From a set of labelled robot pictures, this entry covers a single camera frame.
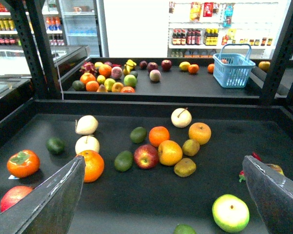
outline black tray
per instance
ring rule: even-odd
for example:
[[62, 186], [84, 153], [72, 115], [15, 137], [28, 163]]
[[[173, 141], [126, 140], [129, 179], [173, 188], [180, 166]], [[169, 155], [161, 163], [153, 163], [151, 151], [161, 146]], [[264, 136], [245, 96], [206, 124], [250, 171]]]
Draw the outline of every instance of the black tray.
[[[198, 234], [225, 233], [214, 223], [211, 207], [223, 194], [244, 200], [250, 222], [244, 234], [267, 234], [246, 183], [239, 183], [245, 155], [257, 152], [265, 163], [280, 165], [293, 180], [293, 116], [282, 107], [187, 104], [192, 123], [205, 122], [212, 129], [209, 143], [192, 159], [197, 171], [180, 178], [172, 167], [157, 165], [141, 170], [134, 165], [119, 173], [113, 161], [123, 150], [134, 152], [129, 134], [137, 126], [149, 131], [166, 126], [171, 139], [183, 144], [188, 127], [178, 129], [170, 121], [181, 103], [29, 101], [0, 123], [0, 199], [17, 185], [37, 186], [75, 156], [80, 137], [74, 131], [75, 119], [94, 115], [99, 121], [95, 137], [105, 160], [103, 175], [84, 184], [69, 233], [171, 234], [178, 223], [187, 223]], [[51, 156], [45, 147], [49, 137], [67, 143], [61, 156]], [[23, 149], [35, 151], [41, 169], [20, 180], [8, 180], [8, 158]]]

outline red apple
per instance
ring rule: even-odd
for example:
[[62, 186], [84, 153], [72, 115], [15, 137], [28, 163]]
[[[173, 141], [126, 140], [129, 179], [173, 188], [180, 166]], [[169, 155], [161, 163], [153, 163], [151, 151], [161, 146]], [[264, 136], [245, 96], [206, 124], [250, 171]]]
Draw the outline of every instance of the red apple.
[[147, 64], [146, 69], [147, 69], [148, 72], [150, 72], [150, 71], [152, 71], [152, 70], [157, 70], [157, 69], [158, 69], [158, 65], [157, 65], [157, 63], [155, 63], [155, 62], [149, 62], [149, 63]]
[[133, 158], [141, 169], [150, 169], [159, 162], [157, 149], [150, 144], [142, 145], [136, 149]]
[[144, 70], [144, 69], [147, 68], [147, 61], [144, 61], [144, 60], [143, 60], [143, 61], [140, 62], [139, 65], [140, 65], [141, 70]]
[[16, 186], [6, 192], [0, 202], [1, 212], [9, 209], [11, 206], [18, 203], [23, 197], [28, 195], [33, 188], [28, 186]]
[[163, 60], [161, 66], [164, 72], [168, 72], [172, 67], [172, 63], [170, 60]]

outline dragon fruit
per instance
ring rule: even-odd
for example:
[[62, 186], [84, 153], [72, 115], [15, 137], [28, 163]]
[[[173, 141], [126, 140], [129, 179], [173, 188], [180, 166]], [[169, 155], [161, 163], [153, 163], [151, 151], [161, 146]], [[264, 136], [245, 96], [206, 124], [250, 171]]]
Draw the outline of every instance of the dragon fruit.
[[79, 71], [83, 73], [89, 72], [93, 75], [97, 73], [97, 70], [95, 69], [94, 64], [92, 62], [85, 62]]

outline green lime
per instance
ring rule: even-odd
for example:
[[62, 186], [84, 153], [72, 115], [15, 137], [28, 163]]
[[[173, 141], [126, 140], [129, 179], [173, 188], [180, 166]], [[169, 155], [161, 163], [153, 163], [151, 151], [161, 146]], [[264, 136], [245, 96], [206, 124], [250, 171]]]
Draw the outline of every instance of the green lime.
[[80, 80], [75, 80], [73, 82], [72, 86], [75, 91], [85, 91], [86, 90], [85, 84], [82, 83]]
[[117, 171], [125, 172], [127, 171], [133, 163], [133, 154], [128, 151], [122, 151], [120, 152], [114, 161], [114, 166]]
[[196, 234], [195, 230], [187, 224], [178, 224], [173, 234]]
[[139, 144], [145, 140], [147, 130], [144, 127], [137, 127], [130, 133], [130, 139], [133, 143]]
[[58, 137], [51, 137], [47, 143], [46, 147], [48, 151], [53, 155], [60, 155], [64, 152], [65, 142]]

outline glass door fridge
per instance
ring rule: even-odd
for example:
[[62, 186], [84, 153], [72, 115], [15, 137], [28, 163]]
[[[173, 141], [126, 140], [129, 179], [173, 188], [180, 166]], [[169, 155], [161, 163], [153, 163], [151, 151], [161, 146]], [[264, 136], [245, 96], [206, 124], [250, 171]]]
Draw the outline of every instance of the glass door fridge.
[[88, 45], [90, 57], [102, 57], [94, 0], [58, 0], [67, 45]]

